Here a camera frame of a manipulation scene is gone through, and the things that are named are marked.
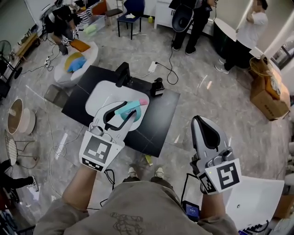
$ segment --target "blue cushion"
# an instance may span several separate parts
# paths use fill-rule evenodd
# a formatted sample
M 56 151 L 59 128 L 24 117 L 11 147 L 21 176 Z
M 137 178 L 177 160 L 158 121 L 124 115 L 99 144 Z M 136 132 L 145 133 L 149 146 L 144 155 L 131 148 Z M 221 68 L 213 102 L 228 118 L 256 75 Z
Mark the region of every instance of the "blue cushion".
M 87 60 L 83 56 L 73 60 L 68 68 L 68 73 L 75 72 L 78 69 L 82 68 L 86 61 Z

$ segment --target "cushion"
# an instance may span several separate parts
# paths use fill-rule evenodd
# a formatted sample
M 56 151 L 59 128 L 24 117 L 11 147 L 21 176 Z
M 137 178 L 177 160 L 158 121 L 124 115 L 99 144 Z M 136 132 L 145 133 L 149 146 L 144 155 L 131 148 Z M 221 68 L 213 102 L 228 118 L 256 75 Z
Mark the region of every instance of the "cushion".
M 83 54 L 80 53 L 80 52 L 75 52 L 75 53 L 71 54 L 71 55 L 67 58 L 67 60 L 65 61 L 65 63 L 64 63 L 64 70 L 67 71 L 68 68 L 69 68 L 69 66 L 70 66 L 70 64 L 71 64 L 75 59 L 80 58 L 80 57 L 82 57 L 82 56 L 83 56 Z
M 86 63 L 86 59 L 85 57 L 79 57 L 77 59 L 75 59 L 69 66 L 68 68 L 68 72 L 75 72 L 78 69 L 82 68 L 82 66 Z
M 80 40 L 74 39 L 72 42 L 70 42 L 70 45 L 77 49 L 79 52 L 84 52 L 90 48 L 90 46 Z

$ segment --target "blue chair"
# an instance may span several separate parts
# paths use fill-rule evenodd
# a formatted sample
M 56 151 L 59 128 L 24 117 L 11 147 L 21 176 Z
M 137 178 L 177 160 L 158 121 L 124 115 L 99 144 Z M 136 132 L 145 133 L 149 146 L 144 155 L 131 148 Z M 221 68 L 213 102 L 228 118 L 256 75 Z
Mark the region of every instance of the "blue chair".
M 123 14 L 119 17 L 118 20 L 118 30 L 119 30 L 119 22 L 125 22 L 127 24 L 127 29 L 129 29 L 128 23 L 131 24 L 130 28 L 130 39 L 133 40 L 133 24 L 137 19 L 140 19 L 140 32 L 141 32 L 141 20 L 142 15 L 144 14 L 145 9 L 145 0 L 127 0 L 124 3 L 125 8 L 127 9 L 127 13 Z M 129 19 L 126 18 L 126 15 L 133 14 L 135 18 Z

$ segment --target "marble floor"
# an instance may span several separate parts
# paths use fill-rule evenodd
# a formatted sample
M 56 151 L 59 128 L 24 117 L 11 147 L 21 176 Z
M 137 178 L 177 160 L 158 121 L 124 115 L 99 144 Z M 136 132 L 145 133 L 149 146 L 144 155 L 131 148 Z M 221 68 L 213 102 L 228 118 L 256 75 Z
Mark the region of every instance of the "marble floor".
M 141 78 L 148 73 L 152 61 L 158 61 L 169 67 L 171 54 L 170 42 L 173 31 L 170 28 L 158 26 L 153 29 L 146 19 L 142 21 L 142 33 L 147 36 L 134 36 L 130 40 L 130 30 L 121 27 L 121 37 L 118 37 L 116 26 L 108 26 L 90 38 L 81 35 L 84 41 L 95 41 L 101 52 L 100 67 L 115 70 L 122 62 L 128 62 L 133 77 Z M 191 173 L 189 165 L 195 151 L 192 147 L 190 121 L 193 116 L 201 115 L 216 122 L 231 140 L 235 156 L 240 159 L 242 174 L 266 179 L 282 179 L 284 166 L 288 156 L 288 141 L 290 140 L 290 123 L 287 119 L 269 122 L 266 117 L 250 102 L 251 77 L 246 71 L 234 68 L 229 75 L 215 70 L 218 61 L 210 39 L 202 35 L 197 44 L 197 53 L 187 56 L 184 46 L 174 52 L 171 58 L 174 71 L 179 76 L 176 85 L 167 83 L 169 71 L 157 66 L 154 73 L 144 77 L 152 82 L 158 77 L 164 80 L 167 89 L 180 93 L 168 135 L 159 158 L 153 158 L 150 167 L 144 156 L 131 148 L 125 147 L 111 163 L 109 168 L 115 172 L 115 182 L 119 184 L 127 176 L 129 165 L 137 166 L 139 177 L 149 180 L 155 166 L 163 165 L 165 179 L 181 196 L 186 173 Z M 23 64 L 23 71 L 33 70 L 43 65 L 43 61 L 51 54 L 53 46 L 48 41 L 33 50 L 28 56 L 28 62 Z M 55 57 L 58 48 L 53 48 Z M 61 55 L 52 62 L 56 66 Z M 176 77 L 171 74 L 170 82 Z M 49 102 L 45 106 L 42 97 L 50 84 L 54 83 L 54 71 L 38 69 L 11 80 L 11 90 L 0 106 L 0 160 L 7 159 L 4 142 L 8 108 L 16 98 L 22 98 L 26 107 L 36 113 L 36 127 L 32 135 L 15 134 L 16 140 L 35 140 L 27 148 L 28 153 L 38 154 L 40 161 L 31 170 L 14 166 L 14 178 L 35 175 L 40 187 L 40 193 L 33 195 L 29 187 L 18 189 L 21 203 L 17 205 L 22 216 L 30 224 L 47 211 L 52 200 L 62 194 L 79 167 L 79 148 L 86 127 L 61 113 L 61 109 Z M 58 159 L 54 159 L 55 152 L 52 145 L 58 145 L 66 134 L 65 142 L 76 139 L 66 145 Z M 52 162 L 50 180 L 49 165 Z M 23 165 L 29 166 L 27 159 Z M 99 202 L 106 199 L 111 192 L 111 184 L 105 174 L 98 173 L 90 202 L 90 207 L 100 208 Z M 201 193 L 199 182 L 189 179 L 185 198 L 199 204 Z

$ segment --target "smartphone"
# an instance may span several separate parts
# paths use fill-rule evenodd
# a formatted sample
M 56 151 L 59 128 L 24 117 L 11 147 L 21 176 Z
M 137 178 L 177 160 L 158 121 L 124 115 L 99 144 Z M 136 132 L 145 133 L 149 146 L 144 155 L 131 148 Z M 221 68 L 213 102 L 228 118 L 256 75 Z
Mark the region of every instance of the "smartphone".
M 186 212 L 186 215 L 188 218 L 194 222 L 199 221 L 200 217 L 200 210 L 199 206 L 189 202 L 189 201 L 183 201 L 182 203 L 183 209 Z

